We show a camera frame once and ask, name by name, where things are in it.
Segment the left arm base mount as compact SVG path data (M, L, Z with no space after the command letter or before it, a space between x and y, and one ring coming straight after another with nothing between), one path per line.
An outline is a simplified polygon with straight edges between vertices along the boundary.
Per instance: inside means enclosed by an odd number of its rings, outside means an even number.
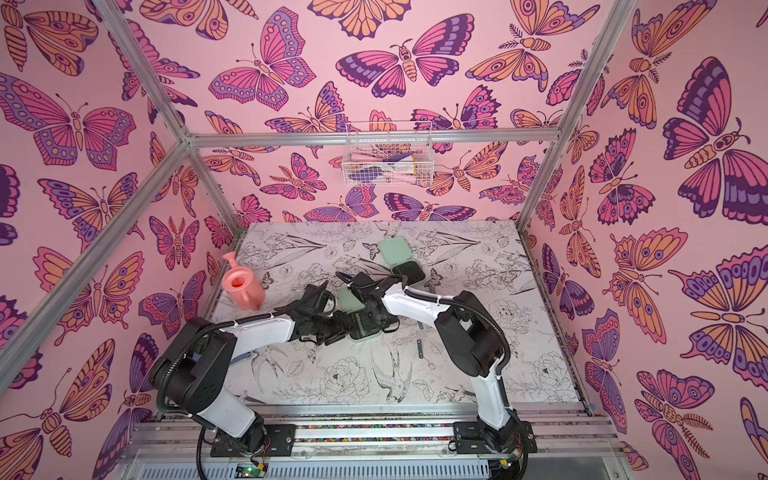
M233 437L220 430L211 446L211 456L290 457L295 445L297 426L295 424L255 424L241 437Z

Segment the green case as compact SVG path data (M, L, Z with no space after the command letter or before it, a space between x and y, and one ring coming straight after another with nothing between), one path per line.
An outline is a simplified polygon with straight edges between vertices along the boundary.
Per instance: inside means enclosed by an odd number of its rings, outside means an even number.
M408 285L418 284L426 279L426 274L415 259L414 254L403 237L397 236L383 240L378 244L384 262L394 275L407 278Z
M383 328L379 310L374 303L363 303L346 286L337 292L337 307L343 324L353 341L362 341L379 335Z

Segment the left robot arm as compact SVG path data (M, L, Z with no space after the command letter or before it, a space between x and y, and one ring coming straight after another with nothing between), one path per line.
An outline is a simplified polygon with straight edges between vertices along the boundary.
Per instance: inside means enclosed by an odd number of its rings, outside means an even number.
M148 374L157 410L191 418L254 451L266 430L260 415L225 387L232 360L294 341L329 345L347 335L348 323L349 315L336 308L325 284L307 286L301 297L271 312L218 323L195 317Z

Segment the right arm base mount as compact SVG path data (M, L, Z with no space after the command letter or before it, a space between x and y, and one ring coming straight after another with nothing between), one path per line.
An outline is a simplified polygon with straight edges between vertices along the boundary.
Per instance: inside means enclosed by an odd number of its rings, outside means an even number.
M481 420L454 422L452 428L459 454L501 454L517 459L538 452L531 424L515 418L500 430Z

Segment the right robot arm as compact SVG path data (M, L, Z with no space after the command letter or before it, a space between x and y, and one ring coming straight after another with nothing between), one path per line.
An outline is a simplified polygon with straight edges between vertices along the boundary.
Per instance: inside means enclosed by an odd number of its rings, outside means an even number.
M479 420L500 432L513 422L502 372L511 360L506 335L471 292L442 296L419 290L404 276L374 280L338 272L344 287L335 312L358 340L394 327L402 317L434 328L452 363L471 378Z

